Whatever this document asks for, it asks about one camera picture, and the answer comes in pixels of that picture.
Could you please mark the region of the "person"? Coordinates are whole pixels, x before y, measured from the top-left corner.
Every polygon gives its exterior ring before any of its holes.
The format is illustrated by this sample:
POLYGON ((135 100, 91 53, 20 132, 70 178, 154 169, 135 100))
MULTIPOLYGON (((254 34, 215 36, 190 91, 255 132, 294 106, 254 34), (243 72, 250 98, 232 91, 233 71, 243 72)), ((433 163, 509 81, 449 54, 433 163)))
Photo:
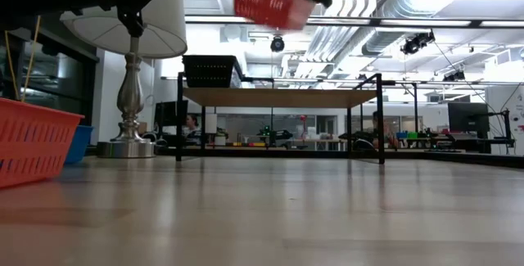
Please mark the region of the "person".
POLYGON ((382 138, 380 137, 381 134, 379 133, 378 128, 379 117, 377 110, 373 112, 372 123, 373 127, 367 131, 362 132, 360 139, 366 141, 367 144, 374 149, 378 149, 379 147, 397 149, 399 147, 398 139, 393 134, 393 132, 386 129, 385 125, 383 125, 382 138))
POLYGON ((201 129, 197 117, 188 114, 186 116, 185 127, 183 128, 183 136, 187 145, 201 144, 201 129))

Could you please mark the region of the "silver ceiling air duct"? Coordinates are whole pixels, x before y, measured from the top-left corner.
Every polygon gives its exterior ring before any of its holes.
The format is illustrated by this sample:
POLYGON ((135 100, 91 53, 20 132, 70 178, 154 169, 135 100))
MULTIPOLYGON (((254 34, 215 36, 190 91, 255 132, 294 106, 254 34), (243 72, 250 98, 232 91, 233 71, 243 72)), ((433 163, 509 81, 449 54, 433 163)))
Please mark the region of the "silver ceiling air duct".
MULTIPOLYGON (((433 4, 423 4, 424 0, 386 0, 375 13, 379 18, 423 18, 436 13, 433 4)), ((366 43, 361 47, 365 56, 378 56, 401 38, 404 32, 379 31, 374 28, 366 34, 366 43)))

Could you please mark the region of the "black computer monitor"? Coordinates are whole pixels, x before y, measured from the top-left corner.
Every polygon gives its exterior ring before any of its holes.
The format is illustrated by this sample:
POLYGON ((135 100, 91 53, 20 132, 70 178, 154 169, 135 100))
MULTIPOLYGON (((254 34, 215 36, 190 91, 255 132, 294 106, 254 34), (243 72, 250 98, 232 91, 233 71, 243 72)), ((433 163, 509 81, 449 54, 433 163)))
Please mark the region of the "black computer monitor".
POLYGON ((187 117, 188 101, 165 101, 156 104, 154 123, 159 137, 165 134, 165 127, 175 127, 175 135, 183 134, 187 117))

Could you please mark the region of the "red plastic basket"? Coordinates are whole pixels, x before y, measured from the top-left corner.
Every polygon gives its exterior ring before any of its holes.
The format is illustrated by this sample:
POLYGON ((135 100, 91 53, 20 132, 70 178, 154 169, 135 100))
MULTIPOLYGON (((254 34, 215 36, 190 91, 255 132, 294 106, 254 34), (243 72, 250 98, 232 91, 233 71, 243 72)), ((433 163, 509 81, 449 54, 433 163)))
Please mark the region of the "red plastic basket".
POLYGON ((0 188, 57 177, 82 118, 0 98, 0 188))
POLYGON ((234 15, 281 30, 301 30, 316 6, 310 0, 233 0, 234 15))

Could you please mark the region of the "background robot with green light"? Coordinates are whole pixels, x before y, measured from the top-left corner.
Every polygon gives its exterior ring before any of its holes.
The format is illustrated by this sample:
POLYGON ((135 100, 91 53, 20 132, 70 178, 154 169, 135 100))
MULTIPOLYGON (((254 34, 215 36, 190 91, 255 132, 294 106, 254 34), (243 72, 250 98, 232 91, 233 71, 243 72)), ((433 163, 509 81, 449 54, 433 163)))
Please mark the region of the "background robot with green light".
POLYGON ((257 136, 261 140, 264 140, 268 147, 276 147, 277 141, 279 140, 286 141, 293 138, 293 134, 286 129, 273 130, 269 125, 265 125, 262 129, 260 129, 257 133, 257 136))

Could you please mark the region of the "silver lamp base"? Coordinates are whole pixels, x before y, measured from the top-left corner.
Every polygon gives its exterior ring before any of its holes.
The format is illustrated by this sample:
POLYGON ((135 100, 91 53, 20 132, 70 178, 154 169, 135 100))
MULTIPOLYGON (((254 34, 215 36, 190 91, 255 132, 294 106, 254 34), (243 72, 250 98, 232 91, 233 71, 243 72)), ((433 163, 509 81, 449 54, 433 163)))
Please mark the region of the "silver lamp base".
POLYGON ((155 145, 141 138, 138 133, 138 115, 144 107, 139 72, 142 58, 138 54, 139 39, 144 31, 143 22, 123 20, 130 35, 129 51, 124 55, 125 74, 117 95, 117 108, 122 120, 118 123, 120 131, 109 142, 97 144, 97 155, 101 158, 136 159, 155 156, 155 145))

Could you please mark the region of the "small black ceiling fixture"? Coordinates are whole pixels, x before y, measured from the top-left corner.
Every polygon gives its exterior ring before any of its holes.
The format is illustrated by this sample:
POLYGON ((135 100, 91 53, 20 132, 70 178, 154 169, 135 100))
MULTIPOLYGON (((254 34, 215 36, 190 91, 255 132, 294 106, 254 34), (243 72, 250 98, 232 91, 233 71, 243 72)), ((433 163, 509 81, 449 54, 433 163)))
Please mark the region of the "small black ceiling fixture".
POLYGON ((465 74, 462 70, 455 70, 444 75, 443 82, 465 81, 465 74))

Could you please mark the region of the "black overhead frame bar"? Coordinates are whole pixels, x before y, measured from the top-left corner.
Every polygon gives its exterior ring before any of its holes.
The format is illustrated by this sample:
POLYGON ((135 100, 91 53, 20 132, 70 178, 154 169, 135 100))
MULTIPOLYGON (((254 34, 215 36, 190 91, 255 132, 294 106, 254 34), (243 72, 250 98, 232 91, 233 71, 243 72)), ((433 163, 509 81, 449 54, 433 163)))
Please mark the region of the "black overhead frame bar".
MULTIPOLYGON (((266 25, 283 29, 285 21, 253 21, 239 16, 187 15, 190 25, 266 25)), ((377 17, 310 17, 308 26, 352 26, 407 29, 524 29, 524 20, 445 19, 445 18, 377 18, 377 17)))

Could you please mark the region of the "wooden shelf with black legs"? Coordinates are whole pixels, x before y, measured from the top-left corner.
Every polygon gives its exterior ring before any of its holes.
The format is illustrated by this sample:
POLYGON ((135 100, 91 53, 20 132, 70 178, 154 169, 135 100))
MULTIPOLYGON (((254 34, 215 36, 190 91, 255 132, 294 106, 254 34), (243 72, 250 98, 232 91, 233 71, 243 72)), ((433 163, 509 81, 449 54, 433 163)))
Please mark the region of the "wooden shelf with black legs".
MULTIPOLYGON (((372 98, 377 99, 379 117, 379 133, 383 133, 383 95, 382 76, 374 74, 359 82, 351 90, 304 90, 304 89, 273 89, 273 88, 185 88, 184 74, 176 79, 177 101, 184 97, 201 106, 201 118, 206 117, 208 106, 217 107, 262 107, 262 108, 332 108, 345 109, 347 118, 351 118, 351 110, 372 98)), ((305 158, 305 159, 375 159, 378 164, 386 162, 385 148, 377 151, 353 151, 351 140, 346 143, 346 151, 279 151, 279 150, 211 150, 206 147, 206 140, 201 140, 197 150, 185 150, 183 139, 176 144, 175 156, 180 161, 183 156, 200 157, 268 157, 268 158, 305 158)))

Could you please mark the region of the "black monitor on arm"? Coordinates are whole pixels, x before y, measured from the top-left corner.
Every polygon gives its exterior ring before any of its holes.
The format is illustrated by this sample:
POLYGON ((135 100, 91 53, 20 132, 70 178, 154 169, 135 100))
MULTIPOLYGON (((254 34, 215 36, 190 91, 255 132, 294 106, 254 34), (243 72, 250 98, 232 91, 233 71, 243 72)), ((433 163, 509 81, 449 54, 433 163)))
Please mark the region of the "black monitor on arm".
POLYGON ((449 102, 449 130, 451 132, 487 133, 490 130, 488 106, 483 103, 449 102))

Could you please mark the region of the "blue plastic basket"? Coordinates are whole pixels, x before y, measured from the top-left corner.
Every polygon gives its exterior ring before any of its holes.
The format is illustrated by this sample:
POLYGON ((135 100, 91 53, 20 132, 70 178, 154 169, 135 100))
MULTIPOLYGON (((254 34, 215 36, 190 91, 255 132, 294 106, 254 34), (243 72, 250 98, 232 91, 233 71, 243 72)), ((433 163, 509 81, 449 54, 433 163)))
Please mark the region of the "blue plastic basket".
POLYGON ((85 152, 90 143, 91 134, 93 131, 92 126, 78 125, 75 130, 75 135, 70 144, 67 157, 65 158, 65 164, 76 164, 80 162, 85 155, 85 152))

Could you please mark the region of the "black plastic basket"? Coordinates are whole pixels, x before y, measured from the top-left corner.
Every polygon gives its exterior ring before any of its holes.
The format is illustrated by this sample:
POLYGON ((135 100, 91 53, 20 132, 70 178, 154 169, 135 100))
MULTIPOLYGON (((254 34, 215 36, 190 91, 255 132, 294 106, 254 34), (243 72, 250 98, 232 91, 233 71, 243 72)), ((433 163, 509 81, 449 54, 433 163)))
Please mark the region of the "black plastic basket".
POLYGON ((240 88, 244 74, 235 56, 185 56, 189 88, 240 88))

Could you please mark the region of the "white lamp shade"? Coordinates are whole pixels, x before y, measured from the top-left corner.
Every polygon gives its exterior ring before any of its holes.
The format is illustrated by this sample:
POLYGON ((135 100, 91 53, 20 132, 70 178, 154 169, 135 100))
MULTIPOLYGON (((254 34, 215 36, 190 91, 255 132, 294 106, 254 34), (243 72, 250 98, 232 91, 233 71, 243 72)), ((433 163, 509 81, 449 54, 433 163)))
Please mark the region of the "white lamp shade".
MULTIPOLYGON (((139 39, 138 54, 151 59, 180 56, 187 51, 183 0, 152 0, 142 9, 144 32, 139 39)), ((83 10, 81 16, 71 11, 60 21, 77 38, 109 52, 129 51, 130 35, 117 18, 117 9, 100 7, 83 10)))

